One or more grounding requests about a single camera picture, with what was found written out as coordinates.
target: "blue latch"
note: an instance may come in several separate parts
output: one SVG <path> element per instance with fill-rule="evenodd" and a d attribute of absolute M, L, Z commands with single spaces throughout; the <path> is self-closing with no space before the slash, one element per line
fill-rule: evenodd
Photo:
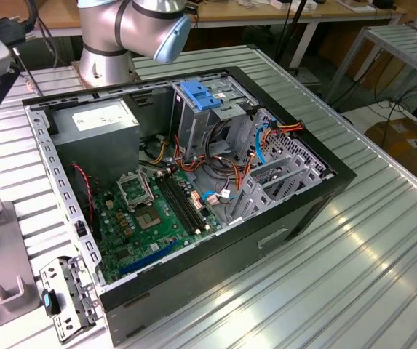
<path fill-rule="evenodd" d="M 208 88 L 198 81 L 185 81 L 180 84 L 180 87 L 201 111 L 217 108 L 221 105 L 221 101 L 214 98 Z"/>

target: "blue pcie slot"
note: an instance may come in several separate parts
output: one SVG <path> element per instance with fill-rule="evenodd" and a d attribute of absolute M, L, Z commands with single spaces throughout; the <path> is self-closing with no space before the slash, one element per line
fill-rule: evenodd
<path fill-rule="evenodd" d="M 153 254 L 150 254 L 149 256 L 146 256 L 144 258 L 142 258 L 141 260 L 138 260 L 137 262 L 131 263 L 129 265 L 126 265 L 123 268 L 119 269 L 119 273 L 121 274 L 121 276 L 131 273 L 133 271 L 139 270 L 140 268 L 151 264 L 152 262 L 154 262 L 155 260 L 159 260 L 160 258 L 163 258 L 164 256 L 168 255 L 169 253 L 171 253 L 172 248 L 178 243 L 179 241 L 176 240 L 174 242 L 172 242 L 170 245 L 166 246 L 163 249 L 160 249 L 159 251 L 156 251 Z"/>

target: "yellow wire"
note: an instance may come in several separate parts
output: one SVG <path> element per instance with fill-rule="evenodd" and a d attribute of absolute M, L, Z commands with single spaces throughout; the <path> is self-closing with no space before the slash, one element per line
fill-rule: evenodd
<path fill-rule="evenodd" d="M 156 160 L 151 161 L 150 164 L 156 165 L 156 164 L 158 164 L 163 159 L 164 149 L 165 148 L 166 148 L 166 143 L 163 143 L 162 149 L 160 150 L 158 157 L 156 158 Z"/>

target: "metal plate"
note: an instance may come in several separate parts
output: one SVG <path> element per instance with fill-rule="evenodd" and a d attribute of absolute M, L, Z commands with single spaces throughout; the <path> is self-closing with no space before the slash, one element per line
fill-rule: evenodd
<path fill-rule="evenodd" d="M 290 90 L 300 100 L 284 93 L 279 102 L 358 177 L 302 236 L 120 348 L 417 348 L 417 179 L 259 51 L 240 46 L 188 52 L 171 65 L 135 63 L 143 78 L 238 65 L 268 92 Z M 36 78 L 48 93 L 80 88 L 71 68 Z M 37 276 L 75 249 L 20 108 L 33 95 L 22 80 L 14 91 L 0 109 L 0 196 L 15 203 Z M 45 343 L 60 347 L 41 308 L 0 327 L 0 348 Z M 111 347 L 104 323 L 68 347 Z"/>

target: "metal bracket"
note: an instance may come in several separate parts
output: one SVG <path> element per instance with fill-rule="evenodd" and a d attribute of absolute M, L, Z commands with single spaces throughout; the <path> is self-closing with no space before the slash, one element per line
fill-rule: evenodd
<path fill-rule="evenodd" d="M 60 311 L 52 318 L 61 344 L 95 325 L 102 316 L 100 303 L 82 257 L 59 257 L 42 268 L 40 275 L 44 288 L 57 295 Z"/>

